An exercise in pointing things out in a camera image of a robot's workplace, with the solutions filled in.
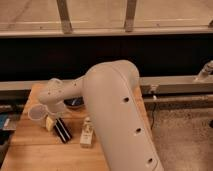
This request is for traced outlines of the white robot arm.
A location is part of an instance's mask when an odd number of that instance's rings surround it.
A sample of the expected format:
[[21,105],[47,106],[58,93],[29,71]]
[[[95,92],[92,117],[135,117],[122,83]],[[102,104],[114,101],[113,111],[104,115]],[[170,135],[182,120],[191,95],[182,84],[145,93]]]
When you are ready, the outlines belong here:
[[103,62],[62,85],[48,84],[40,103],[56,113],[63,101],[81,96],[110,171],[164,171],[133,91],[139,71],[128,60]]

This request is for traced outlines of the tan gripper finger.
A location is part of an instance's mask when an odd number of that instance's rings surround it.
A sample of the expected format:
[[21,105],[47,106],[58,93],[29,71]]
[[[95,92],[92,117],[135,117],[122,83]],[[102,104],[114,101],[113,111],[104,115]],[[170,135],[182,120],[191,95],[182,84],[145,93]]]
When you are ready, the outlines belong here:
[[55,125],[55,121],[51,117],[46,118],[46,129],[51,131]]

